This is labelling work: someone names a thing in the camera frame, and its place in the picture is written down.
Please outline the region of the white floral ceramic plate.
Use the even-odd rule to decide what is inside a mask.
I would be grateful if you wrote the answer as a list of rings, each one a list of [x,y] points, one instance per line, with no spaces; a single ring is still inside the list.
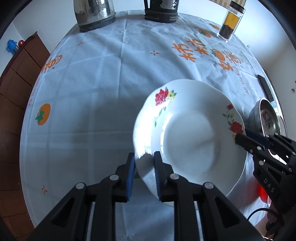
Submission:
[[[239,182],[247,152],[235,142],[245,127],[221,91],[202,81],[178,79],[153,91],[133,128],[139,176],[157,195],[155,152],[189,182],[212,182],[229,195]]]

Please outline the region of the glass tea jar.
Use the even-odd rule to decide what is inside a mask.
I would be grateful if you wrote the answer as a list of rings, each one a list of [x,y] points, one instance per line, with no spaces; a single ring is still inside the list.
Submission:
[[[243,15],[245,13],[245,8],[240,4],[231,1],[227,14],[223,20],[222,26],[217,33],[217,37],[221,38],[224,42],[229,42],[235,33]]]

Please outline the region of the brown wooden cabinet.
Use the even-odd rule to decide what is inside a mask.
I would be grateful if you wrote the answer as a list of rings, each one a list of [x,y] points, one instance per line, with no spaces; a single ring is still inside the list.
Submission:
[[[1,74],[1,240],[26,240],[34,230],[21,186],[20,138],[29,96],[49,56],[34,33]]]

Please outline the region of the stainless steel kettle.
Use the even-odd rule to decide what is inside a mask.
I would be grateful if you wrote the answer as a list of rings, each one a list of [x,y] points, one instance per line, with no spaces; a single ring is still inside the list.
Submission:
[[[74,0],[73,5],[82,33],[103,28],[116,20],[112,0]]]

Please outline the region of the white orange printed tablecloth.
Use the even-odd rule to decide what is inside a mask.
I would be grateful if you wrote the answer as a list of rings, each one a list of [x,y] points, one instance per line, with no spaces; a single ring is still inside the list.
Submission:
[[[132,130],[145,99],[175,79],[201,80],[223,92],[246,121],[264,96],[259,59],[216,25],[180,14],[173,24],[121,11],[106,27],[74,26],[44,64],[29,98],[20,144],[29,240],[62,240],[42,220],[79,182],[99,183],[133,151]]]

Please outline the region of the black pot base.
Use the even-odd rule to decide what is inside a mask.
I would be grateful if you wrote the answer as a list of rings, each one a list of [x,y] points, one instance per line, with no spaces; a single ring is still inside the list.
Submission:
[[[159,23],[174,23],[178,19],[179,0],[144,0],[145,19]]]

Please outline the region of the stainless steel bowl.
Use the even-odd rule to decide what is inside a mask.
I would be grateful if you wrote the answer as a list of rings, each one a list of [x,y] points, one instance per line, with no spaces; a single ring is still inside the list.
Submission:
[[[283,118],[278,115],[271,103],[262,98],[252,108],[246,128],[261,135],[272,136],[275,133],[287,137],[287,127]]]

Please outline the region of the red round object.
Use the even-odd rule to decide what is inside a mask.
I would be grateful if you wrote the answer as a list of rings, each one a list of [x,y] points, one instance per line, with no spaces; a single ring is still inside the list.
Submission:
[[[260,184],[257,185],[257,194],[262,202],[268,203],[268,194]]]

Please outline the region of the blue toy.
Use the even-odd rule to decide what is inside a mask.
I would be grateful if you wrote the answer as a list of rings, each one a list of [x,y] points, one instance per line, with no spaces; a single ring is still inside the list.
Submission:
[[[17,43],[14,40],[9,39],[8,42],[7,42],[6,50],[8,52],[12,53],[13,55],[15,55],[18,52],[19,47],[18,47]]]

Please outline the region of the red small object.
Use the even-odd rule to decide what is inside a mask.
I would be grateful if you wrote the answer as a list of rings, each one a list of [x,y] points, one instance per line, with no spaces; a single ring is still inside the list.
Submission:
[[[18,46],[21,47],[24,44],[24,40],[19,40]]]

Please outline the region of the black remote control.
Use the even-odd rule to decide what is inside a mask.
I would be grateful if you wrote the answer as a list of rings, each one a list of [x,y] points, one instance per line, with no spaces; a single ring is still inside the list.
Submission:
[[[269,88],[268,84],[267,84],[267,81],[266,79],[261,76],[261,75],[257,75],[257,78],[259,80],[259,83],[265,93],[265,96],[266,96],[266,99],[269,101],[269,102],[273,102],[274,101],[274,98],[273,98],[273,94],[271,92],[271,89]]]

